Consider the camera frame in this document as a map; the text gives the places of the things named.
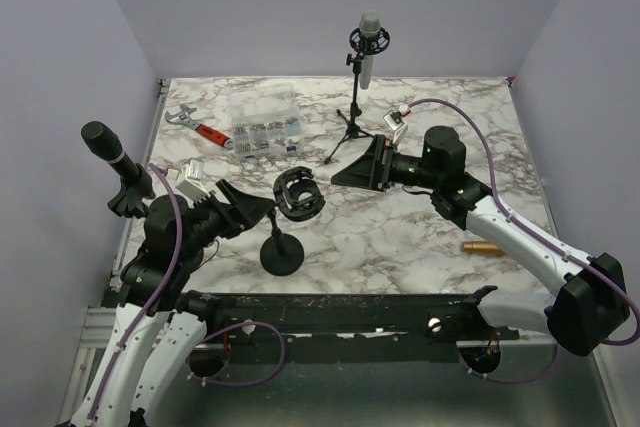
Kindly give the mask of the gold microphone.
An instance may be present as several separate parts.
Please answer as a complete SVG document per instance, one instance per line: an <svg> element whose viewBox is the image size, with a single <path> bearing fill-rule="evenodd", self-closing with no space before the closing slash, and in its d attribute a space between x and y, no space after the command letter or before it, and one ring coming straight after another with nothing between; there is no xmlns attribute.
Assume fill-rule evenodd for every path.
<svg viewBox="0 0 640 427"><path fill-rule="evenodd" d="M486 241L466 241L461 245L463 252L477 255L502 256L505 252L497 245Z"/></svg>

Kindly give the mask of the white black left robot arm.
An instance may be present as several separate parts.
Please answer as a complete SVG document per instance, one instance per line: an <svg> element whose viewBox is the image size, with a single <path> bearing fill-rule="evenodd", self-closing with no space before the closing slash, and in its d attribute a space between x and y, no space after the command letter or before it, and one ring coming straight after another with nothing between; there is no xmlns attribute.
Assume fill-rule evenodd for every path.
<svg viewBox="0 0 640 427"><path fill-rule="evenodd" d="M168 191L153 200L145 239L124 268L114 324L100 365L71 426L146 426L193 348L222 327L208 301L182 290L205 247L257 225L276 204L218 182L225 200L209 194L195 205Z"/></svg>

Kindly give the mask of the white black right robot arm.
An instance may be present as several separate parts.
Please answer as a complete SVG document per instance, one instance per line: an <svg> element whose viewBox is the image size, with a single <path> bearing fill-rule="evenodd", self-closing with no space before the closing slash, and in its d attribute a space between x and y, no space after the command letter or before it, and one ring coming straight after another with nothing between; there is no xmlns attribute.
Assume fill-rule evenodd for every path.
<svg viewBox="0 0 640 427"><path fill-rule="evenodd" d="M451 127L424 135L420 156L404 155L377 135L365 153L334 174L334 185L383 192L394 184L429 190L444 219L494 243L532 273L546 293L490 289L464 309L460 326L480 339L495 327L550 335L568 352L586 356L630 316L620 263L593 257L517 216L491 188L466 171L466 147Z"/></svg>

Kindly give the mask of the silver microphone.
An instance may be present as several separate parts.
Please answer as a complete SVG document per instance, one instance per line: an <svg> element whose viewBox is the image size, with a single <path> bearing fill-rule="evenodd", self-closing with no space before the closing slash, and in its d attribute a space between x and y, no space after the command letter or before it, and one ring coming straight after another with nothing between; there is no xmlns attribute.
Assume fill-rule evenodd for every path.
<svg viewBox="0 0 640 427"><path fill-rule="evenodd" d="M377 39L380 34L381 20L380 15L374 11L367 11L362 14L359 23L359 33L361 41L361 52L363 54L362 70L359 78L360 88L367 90L370 85L372 68L373 68L373 54L375 50Z"/></svg>

